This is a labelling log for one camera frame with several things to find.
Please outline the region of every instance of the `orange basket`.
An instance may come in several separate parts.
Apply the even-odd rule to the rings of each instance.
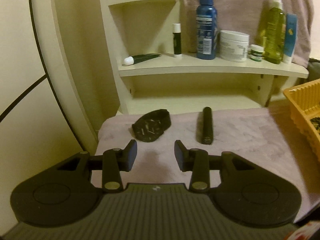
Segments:
[[[320,161],[320,135],[310,119],[320,117],[320,79],[284,90],[290,101],[291,119],[304,134]]]

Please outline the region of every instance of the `watch face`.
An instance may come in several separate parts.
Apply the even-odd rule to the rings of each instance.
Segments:
[[[154,142],[163,134],[160,121],[153,119],[139,120],[133,131],[136,138],[143,142]]]

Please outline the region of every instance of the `green and white jar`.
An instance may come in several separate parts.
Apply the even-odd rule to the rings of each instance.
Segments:
[[[250,45],[250,47],[251,47],[250,59],[257,62],[261,62],[264,48],[258,45]]]

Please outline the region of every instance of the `ribbed gray surface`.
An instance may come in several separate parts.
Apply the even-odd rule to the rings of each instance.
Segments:
[[[206,195],[184,184],[130,184],[119,194],[105,195],[85,219],[59,228],[19,223],[5,240],[283,240],[294,225],[248,228],[221,215]]]

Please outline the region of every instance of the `green bottle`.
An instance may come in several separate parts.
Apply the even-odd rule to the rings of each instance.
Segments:
[[[282,9],[281,0],[273,0],[272,8],[268,12],[264,58],[274,64],[280,64],[283,57],[286,21]]]

